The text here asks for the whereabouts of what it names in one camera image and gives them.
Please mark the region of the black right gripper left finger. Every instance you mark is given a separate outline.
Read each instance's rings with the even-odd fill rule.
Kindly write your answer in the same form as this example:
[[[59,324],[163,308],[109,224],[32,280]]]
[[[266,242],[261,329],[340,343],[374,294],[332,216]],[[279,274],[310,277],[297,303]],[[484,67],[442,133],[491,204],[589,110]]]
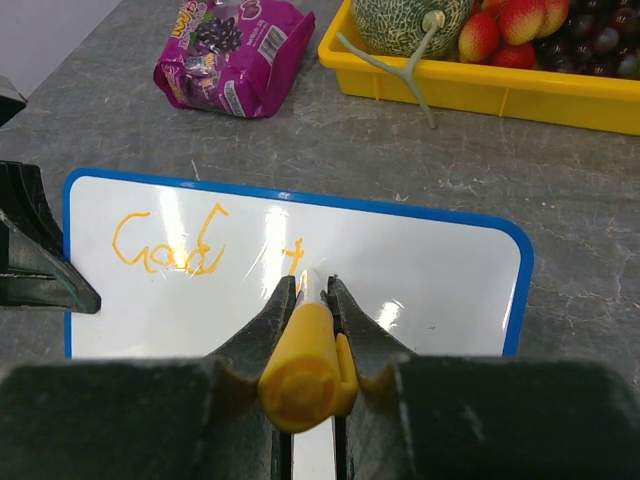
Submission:
[[[288,479],[292,440],[257,383],[293,312],[283,277],[263,309],[195,359],[1,369],[5,479]]]

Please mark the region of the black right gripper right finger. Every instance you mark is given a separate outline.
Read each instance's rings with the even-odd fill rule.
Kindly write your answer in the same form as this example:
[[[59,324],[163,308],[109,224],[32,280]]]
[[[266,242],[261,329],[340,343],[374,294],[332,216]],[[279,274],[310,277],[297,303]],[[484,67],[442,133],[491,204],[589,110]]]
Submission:
[[[343,281],[327,298],[359,394],[335,431],[341,479],[635,479],[639,405],[591,361],[428,356],[374,322]]]

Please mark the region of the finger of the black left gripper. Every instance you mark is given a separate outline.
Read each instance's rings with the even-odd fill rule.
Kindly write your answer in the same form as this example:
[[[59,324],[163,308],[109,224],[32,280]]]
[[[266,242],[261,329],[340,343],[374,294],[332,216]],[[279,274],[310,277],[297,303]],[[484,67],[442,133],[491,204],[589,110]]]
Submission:
[[[64,257],[59,228],[3,209],[1,306],[95,314],[101,296]]]
[[[37,165],[1,162],[1,210],[36,246],[63,257],[63,234],[47,202]]]

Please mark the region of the white marker with yellow cap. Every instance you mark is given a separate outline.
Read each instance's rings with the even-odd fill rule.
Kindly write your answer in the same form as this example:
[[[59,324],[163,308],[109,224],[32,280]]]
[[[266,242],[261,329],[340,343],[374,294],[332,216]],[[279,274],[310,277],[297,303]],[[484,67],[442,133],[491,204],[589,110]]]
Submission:
[[[301,273],[294,309],[258,382],[264,413],[285,433],[348,416],[359,391],[350,344],[335,331],[326,285],[312,269]]]

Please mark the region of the blue framed whiteboard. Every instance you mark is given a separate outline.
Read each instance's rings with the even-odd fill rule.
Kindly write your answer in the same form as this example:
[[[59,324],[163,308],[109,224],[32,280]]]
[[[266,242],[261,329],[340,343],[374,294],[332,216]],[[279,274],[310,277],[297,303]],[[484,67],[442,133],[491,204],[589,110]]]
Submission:
[[[224,359],[204,479],[414,478],[394,357],[515,354],[534,264],[494,216],[98,169],[66,181],[64,251],[101,298],[67,317],[68,357]],[[286,276],[287,302],[339,284],[336,323],[371,379],[350,417],[295,436],[239,382],[282,330],[254,317]]]

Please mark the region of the purple snack bag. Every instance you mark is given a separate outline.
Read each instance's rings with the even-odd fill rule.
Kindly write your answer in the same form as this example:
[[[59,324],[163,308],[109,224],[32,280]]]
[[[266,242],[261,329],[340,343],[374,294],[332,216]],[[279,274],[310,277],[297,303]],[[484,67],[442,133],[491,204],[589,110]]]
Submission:
[[[315,15],[288,1],[185,1],[153,80],[178,109],[271,117],[314,30]]]

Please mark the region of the green netted melon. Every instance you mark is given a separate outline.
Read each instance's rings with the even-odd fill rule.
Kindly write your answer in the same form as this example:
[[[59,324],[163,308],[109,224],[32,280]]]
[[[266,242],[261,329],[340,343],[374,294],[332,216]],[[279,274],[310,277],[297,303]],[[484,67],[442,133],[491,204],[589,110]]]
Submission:
[[[450,51],[473,8],[469,0],[353,1],[351,18],[370,51],[357,48],[341,32],[337,39],[361,60],[401,79],[434,129],[434,116],[414,70],[419,61],[441,59]]]

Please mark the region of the red cherry cluster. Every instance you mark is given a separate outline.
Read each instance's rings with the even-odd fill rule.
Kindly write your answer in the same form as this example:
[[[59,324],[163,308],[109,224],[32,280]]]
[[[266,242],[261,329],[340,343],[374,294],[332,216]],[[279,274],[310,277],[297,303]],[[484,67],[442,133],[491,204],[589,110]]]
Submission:
[[[556,33],[568,18],[565,0],[482,1],[458,37],[462,62],[532,70],[536,40]]]

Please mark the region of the purple grape bunch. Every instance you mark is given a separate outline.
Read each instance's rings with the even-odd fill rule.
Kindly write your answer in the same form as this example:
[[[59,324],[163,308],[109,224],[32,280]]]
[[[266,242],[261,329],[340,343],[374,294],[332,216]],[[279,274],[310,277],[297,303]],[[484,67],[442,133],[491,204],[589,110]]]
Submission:
[[[563,25],[534,48],[542,70],[637,80],[639,3],[571,1]]]

